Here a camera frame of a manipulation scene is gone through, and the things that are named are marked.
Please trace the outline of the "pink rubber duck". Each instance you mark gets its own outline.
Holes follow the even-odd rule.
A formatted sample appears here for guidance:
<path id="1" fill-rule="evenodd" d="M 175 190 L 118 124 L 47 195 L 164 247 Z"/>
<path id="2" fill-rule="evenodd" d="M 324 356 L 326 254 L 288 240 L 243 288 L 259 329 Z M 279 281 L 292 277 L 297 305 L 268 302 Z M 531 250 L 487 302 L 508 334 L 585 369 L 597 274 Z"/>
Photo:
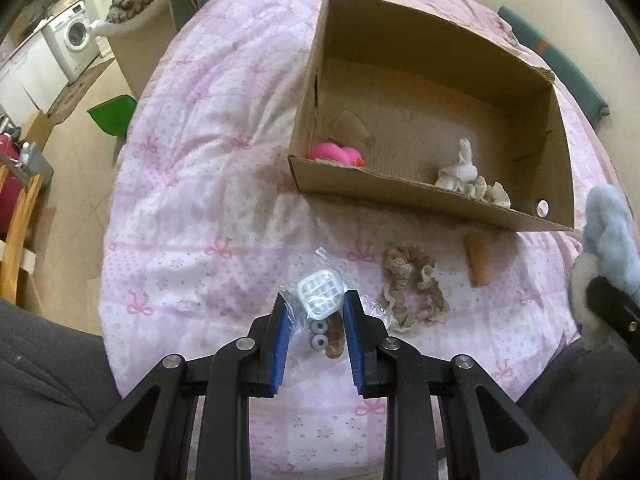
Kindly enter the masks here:
<path id="1" fill-rule="evenodd" d="M 366 162 L 356 148 L 324 142 L 314 146 L 307 154 L 309 160 L 328 160 L 345 166 L 364 167 Z"/>

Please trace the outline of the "light blue fluffy cloth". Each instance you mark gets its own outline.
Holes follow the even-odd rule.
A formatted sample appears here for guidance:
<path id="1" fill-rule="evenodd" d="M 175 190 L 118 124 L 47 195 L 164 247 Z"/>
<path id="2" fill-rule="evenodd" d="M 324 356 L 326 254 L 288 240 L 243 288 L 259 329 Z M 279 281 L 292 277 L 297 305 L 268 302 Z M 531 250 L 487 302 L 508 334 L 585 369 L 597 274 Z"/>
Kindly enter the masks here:
<path id="1" fill-rule="evenodd" d="M 568 296 L 570 312 L 586 349 L 593 350 L 609 341 L 626 348 L 587 307 L 587 287 L 598 276 L 626 292 L 639 307 L 639 253 L 630 212 L 618 189 L 608 184 L 597 185 L 588 194 L 582 253 L 570 271 Z"/>

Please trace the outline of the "teal cushion with orange stripe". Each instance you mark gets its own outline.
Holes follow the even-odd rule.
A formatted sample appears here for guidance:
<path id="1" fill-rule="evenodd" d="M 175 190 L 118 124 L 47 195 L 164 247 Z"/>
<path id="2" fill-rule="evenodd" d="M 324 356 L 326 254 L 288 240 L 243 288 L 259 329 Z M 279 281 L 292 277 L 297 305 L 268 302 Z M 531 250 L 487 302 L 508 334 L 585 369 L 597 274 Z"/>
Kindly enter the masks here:
<path id="1" fill-rule="evenodd" d="M 608 103 L 578 66 L 535 26 L 529 24 L 507 6 L 498 10 L 498 15 L 512 28 L 520 44 L 535 51 L 552 72 L 560 78 L 576 100 L 591 127 L 597 129 L 603 117 L 611 114 Z"/>

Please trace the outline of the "red bag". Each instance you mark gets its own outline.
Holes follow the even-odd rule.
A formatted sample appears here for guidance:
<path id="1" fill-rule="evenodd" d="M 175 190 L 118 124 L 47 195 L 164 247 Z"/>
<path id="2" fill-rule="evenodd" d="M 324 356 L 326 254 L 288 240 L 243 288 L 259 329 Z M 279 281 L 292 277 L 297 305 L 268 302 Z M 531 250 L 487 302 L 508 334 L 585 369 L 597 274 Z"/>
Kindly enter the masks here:
<path id="1" fill-rule="evenodd" d="M 1 140 L 1 151 L 3 154 L 11 159 L 13 165 L 15 165 L 20 158 L 20 154 L 15 149 L 14 143 L 9 136 L 6 134 L 2 134 Z M 1 236 L 6 236 L 6 232 L 8 232 L 13 211 L 15 209 L 15 205 L 18 199 L 18 196 L 21 193 L 22 184 L 16 177 L 13 177 L 12 174 L 8 174 L 6 177 L 6 182 L 1 189 L 0 194 L 0 233 Z"/>

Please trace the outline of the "white plush cloth toy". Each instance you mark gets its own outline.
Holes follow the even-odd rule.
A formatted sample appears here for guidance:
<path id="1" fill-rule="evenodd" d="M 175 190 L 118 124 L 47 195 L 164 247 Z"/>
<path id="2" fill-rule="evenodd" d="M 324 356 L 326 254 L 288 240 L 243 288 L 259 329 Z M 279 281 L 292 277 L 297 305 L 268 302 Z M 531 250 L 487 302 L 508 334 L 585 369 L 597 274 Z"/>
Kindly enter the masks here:
<path id="1" fill-rule="evenodd" d="M 477 177 L 471 142 L 469 139 L 461 139 L 458 161 L 437 171 L 435 186 L 446 191 L 464 193 L 469 185 L 475 183 Z"/>

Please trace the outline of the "pink patterned bed quilt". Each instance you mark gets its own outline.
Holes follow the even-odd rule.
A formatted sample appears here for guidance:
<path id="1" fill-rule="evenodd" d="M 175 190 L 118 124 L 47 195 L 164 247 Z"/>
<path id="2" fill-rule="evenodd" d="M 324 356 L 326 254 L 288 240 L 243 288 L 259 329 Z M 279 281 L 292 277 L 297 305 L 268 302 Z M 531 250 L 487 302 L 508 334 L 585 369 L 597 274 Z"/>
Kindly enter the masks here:
<path id="1" fill-rule="evenodd" d="M 530 64 L 474 0 L 390 0 L 448 18 Z M 465 223 L 297 192 L 286 153 L 321 0 L 210 0 L 174 39 L 120 154 L 99 314 L 118 390 L 171 353 L 207 356 L 268 313 L 288 271 L 326 250 L 367 296 L 390 244 L 436 257 L 450 305 L 405 340 L 466 353 L 512 398 L 575 340 L 566 276 L 582 234 L 490 231 L 496 278 L 473 287 Z"/>

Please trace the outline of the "translucent silicone pad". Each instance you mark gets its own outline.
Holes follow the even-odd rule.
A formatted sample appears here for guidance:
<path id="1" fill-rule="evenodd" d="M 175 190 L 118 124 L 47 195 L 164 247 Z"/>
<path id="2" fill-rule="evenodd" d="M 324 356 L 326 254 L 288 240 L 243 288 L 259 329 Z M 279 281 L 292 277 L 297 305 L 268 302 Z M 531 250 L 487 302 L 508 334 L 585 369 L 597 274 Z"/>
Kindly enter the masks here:
<path id="1" fill-rule="evenodd" d="M 346 148 L 372 148 L 375 136 L 362 119 L 351 110 L 344 110 L 329 126 L 328 139 Z"/>

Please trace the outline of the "wooden chair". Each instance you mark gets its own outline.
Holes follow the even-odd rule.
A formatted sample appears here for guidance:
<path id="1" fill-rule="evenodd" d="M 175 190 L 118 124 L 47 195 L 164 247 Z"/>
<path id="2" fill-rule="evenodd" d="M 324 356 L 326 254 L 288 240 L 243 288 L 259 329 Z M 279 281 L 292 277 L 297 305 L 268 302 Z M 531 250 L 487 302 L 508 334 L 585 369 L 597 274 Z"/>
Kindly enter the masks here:
<path id="1" fill-rule="evenodd" d="M 10 304 L 16 304 L 24 244 L 41 185 L 42 175 L 36 174 L 21 190 L 6 233 L 1 258 L 1 298 Z"/>

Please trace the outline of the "white washing machine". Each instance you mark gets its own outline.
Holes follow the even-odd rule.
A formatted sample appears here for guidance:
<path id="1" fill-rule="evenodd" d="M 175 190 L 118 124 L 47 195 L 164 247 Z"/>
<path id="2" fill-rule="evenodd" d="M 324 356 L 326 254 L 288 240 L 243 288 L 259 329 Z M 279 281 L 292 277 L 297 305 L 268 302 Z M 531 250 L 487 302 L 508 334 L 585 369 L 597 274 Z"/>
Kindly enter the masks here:
<path id="1" fill-rule="evenodd" d="M 101 56 L 89 26 L 85 0 L 77 0 L 50 18 L 42 29 L 44 39 L 70 84 Z"/>

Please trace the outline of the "green plastic bin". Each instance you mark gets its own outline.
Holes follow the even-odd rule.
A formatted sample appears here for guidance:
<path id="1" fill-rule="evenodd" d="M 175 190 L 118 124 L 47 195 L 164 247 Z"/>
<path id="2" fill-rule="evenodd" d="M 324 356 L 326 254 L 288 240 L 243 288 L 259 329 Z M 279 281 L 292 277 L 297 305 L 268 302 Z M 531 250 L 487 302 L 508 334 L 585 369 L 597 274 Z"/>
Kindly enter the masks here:
<path id="1" fill-rule="evenodd" d="M 128 94 L 115 96 L 88 109 L 94 123 L 109 136 L 126 136 L 137 101 Z"/>

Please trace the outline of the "orange foam block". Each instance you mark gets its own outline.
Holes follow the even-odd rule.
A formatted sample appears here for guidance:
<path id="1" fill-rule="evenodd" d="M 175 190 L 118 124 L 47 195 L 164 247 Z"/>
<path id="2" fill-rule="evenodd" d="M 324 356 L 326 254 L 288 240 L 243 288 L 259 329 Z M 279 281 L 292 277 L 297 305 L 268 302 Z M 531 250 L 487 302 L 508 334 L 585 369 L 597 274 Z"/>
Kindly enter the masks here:
<path id="1" fill-rule="evenodd" d="M 487 237 L 483 234 L 468 234 L 464 238 L 471 281 L 475 287 L 483 287 L 495 279 L 495 270 L 488 252 Z"/>

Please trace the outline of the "beige ruffled scrunchie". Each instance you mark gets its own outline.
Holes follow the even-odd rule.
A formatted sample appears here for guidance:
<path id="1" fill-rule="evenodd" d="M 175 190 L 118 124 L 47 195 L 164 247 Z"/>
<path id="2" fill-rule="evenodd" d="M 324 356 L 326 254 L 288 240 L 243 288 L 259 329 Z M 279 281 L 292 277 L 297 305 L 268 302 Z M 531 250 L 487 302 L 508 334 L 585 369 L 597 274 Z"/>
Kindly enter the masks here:
<path id="1" fill-rule="evenodd" d="M 401 242 L 388 248 L 382 268 L 381 295 L 396 332 L 408 332 L 420 323 L 442 322 L 450 312 L 437 277 L 437 260 L 423 245 Z"/>

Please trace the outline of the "open cardboard box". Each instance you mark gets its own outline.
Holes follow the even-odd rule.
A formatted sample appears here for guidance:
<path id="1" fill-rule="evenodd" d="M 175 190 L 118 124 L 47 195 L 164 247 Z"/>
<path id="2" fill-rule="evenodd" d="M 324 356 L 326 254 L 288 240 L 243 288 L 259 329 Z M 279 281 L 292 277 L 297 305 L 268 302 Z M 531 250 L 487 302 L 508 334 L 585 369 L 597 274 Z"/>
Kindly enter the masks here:
<path id="1" fill-rule="evenodd" d="M 306 159 L 344 110 L 375 136 L 364 167 Z M 469 139 L 511 207 L 436 188 Z M 428 209 L 511 231 L 574 226 L 570 153 L 554 78 L 452 21 L 385 0 L 322 0 L 288 162 L 297 187 Z"/>

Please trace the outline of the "cream ruffled scrunchie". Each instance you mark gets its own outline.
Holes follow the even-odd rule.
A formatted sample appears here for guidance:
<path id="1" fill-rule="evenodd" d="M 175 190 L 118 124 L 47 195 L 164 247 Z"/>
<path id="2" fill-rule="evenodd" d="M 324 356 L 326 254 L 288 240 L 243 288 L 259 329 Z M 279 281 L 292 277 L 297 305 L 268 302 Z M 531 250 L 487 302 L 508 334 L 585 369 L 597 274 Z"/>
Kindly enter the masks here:
<path id="1" fill-rule="evenodd" d="M 489 184 L 483 176 L 478 176 L 474 181 L 465 183 L 462 193 L 498 207 L 511 207 L 510 196 L 503 185 L 500 182 Z"/>

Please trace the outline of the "clear bag with small parts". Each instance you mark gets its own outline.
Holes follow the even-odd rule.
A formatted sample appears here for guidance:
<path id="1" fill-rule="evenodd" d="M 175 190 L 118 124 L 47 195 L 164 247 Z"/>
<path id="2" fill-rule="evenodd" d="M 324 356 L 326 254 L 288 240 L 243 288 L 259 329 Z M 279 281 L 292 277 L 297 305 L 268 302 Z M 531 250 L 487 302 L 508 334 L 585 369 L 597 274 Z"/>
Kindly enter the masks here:
<path id="1" fill-rule="evenodd" d="M 390 315 L 360 278 L 355 263 L 322 247 L 291 261 L 279 294 L 292 321 L 288 357 L 296 372 L 314 372 L 344 361 L 344 295 L 351 289 L 358 292 L 365 314 L 390 326 Z"/>

